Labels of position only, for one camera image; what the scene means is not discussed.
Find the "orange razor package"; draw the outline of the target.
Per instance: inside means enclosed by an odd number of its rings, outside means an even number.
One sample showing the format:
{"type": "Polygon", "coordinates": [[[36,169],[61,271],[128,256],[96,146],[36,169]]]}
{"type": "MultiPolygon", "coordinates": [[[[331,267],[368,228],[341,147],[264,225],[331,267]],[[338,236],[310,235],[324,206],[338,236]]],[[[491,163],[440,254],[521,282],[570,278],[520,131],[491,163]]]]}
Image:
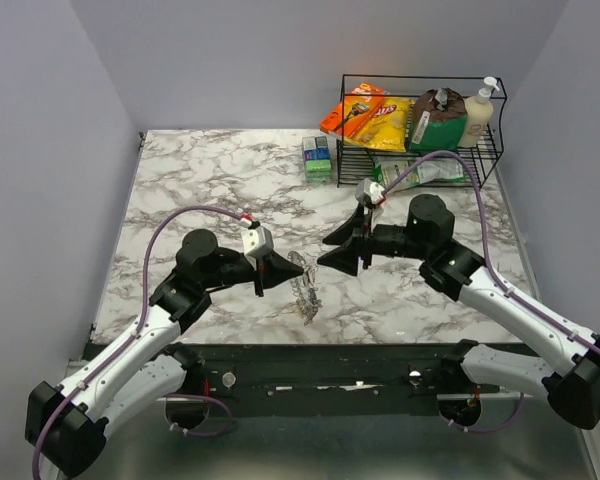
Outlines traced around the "orange razor package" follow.
{"type": "Polygon", "coordinates": [[[362,144],[362,131],[383,103],[387,91],[361,83],[346,93],[320,122],[319,130],[351,145],[362,144]]]}

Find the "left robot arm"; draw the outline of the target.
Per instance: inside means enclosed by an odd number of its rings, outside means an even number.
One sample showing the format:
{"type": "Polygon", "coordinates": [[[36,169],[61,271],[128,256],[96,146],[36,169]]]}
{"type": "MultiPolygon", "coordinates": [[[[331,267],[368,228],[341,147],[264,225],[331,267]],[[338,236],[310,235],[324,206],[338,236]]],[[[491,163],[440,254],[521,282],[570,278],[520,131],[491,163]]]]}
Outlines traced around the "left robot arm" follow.
{"type": "Polygon", "coordinates": [[[300,277],[300,266],[275,252],[269,230],[249,227],[239,251],[214,233],[188,233],[175,266],[153,291],[143,292],[139,316],[100,354],[57,385],[39,383],[27,400],[25,438],[33,446],[32,476],[48,460],[65,476],[82,474],[126,420],[158,398],[194,393],[200,368],[165,348],[211,306],[216,290],[251,284],[257,296],[300,277]]]}

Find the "black mounting base rail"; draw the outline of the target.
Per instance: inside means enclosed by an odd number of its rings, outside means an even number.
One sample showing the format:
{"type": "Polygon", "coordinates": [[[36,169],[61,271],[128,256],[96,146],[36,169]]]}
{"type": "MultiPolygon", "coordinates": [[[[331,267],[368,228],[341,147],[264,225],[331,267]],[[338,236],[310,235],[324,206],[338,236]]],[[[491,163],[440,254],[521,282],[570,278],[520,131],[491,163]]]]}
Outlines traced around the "black mounting base rail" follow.
{"type": "Polygon", "coordinates": [[[164,354],[186,372],[182,394],[208,393],[237,418],[408,414],[479,387],[461,371],[459,344],[191,345],[164,354]]]}

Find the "cream lotion pump bottle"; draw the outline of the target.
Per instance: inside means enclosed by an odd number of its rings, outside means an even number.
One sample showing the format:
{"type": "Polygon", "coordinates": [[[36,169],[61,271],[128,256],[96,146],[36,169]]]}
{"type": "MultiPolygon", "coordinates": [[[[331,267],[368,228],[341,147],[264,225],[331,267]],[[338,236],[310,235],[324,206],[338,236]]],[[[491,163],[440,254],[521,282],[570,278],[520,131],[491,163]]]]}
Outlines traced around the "cream lotion pump bottle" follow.
{"type": "Polygon", "coordinates": [[[483,79],[483,86],[478,92],[464,100],[467,120],[464,132],[458,142],[459,148],[475,147],[480,140],[493,115],[494,107],[491,103],[493,91],[500,91],[498,80],[488,76],[483,79]]]}

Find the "yellow chips bag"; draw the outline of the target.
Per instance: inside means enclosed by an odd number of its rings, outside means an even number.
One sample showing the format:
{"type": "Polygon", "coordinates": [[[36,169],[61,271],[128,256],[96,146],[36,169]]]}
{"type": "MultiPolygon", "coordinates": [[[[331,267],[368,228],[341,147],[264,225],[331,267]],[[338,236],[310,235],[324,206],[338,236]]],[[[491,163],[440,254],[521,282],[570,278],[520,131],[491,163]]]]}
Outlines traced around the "yellow chips bag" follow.
{"type": "Polygon", "coordinates": [[[410,109],[413,101],[386,97],[353,137],[354,145],[380,151],[405,152],[410,109]]]}

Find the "green white snack bag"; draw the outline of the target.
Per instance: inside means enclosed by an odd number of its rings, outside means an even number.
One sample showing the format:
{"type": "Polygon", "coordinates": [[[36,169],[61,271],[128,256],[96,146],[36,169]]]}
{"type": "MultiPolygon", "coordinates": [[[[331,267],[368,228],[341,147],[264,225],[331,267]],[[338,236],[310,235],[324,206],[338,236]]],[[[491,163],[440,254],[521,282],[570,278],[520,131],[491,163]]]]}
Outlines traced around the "green white snack bag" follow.
{"type": "MultiPolygon", "coordinates": [[[[417,161],[416,158],[378,156],[373,160],[373,178],[386,187],[417,161]]],[[[458,183],[465,180],[462,165],[449,157],[434,158],[413,168],[392,190],[405,191],[430,183],[458,183]]]]}

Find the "green sponge pack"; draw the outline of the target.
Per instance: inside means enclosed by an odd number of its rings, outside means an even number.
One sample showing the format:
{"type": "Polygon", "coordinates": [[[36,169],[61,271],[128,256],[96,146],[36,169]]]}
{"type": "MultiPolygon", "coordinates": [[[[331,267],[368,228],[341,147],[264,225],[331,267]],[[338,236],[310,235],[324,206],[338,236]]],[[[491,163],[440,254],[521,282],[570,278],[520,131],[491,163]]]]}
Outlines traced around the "green sponge pack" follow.
{"type": "Polygon", "coordinates": [[[331,180],[332,163],[326,136],[304,137],[302,139],[302,156],[307,182],[331,180]]]}

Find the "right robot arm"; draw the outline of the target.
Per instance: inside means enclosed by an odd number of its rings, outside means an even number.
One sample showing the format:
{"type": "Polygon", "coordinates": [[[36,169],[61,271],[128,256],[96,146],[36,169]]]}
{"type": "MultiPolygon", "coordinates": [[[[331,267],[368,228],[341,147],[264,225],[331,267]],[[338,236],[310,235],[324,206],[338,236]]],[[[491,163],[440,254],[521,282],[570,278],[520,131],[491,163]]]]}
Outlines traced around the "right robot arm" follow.
{"type": "Polygon", "coordinates": [[[516,288],[490,261],[454,240],[455,217],[430,194],[414,197],[404,225],[374,224],[358,206],[323,242],[332,251],[318,263],[355,276],[376,255],[420,261],[420,276],[435,291],[490,317],[535,352],[499,353],[473,343],[444,362],[449,390],[490,384],[548,402],[569,424],[584,430],[600,421],[600,333],[572,322],[516,288]]]}

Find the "brown green coffee bag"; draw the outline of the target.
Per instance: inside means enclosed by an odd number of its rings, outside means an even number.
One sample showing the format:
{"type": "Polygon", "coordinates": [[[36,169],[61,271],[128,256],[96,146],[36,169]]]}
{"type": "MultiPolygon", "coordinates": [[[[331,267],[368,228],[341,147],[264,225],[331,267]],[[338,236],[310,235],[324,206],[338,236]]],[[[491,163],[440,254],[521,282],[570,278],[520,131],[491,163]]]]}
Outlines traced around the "brown green coffee bag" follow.
{"type": "Polygon", "coordinates": [[[426,91],[412,107],[409,149],[425,153],[456,150],[466,120],[464,98],[458,92],[450,88],[426,91]]]}

